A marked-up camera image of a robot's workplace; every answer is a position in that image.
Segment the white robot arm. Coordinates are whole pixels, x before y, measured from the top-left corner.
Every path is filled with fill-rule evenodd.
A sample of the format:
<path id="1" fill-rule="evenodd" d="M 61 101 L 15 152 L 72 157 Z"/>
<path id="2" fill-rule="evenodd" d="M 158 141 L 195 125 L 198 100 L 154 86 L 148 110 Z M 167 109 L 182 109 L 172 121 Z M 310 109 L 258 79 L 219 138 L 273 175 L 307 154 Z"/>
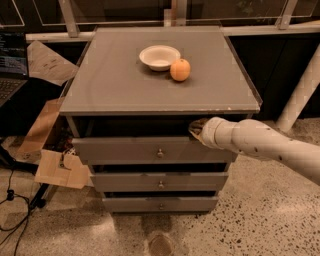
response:
<path id="1" fill-rule="evenodd" d="M 206 147 L 272 159 L 320 185 L 320 147 L 288 138 L 260 121 L 213 117 L 192 122 L 188 130 Z"/>

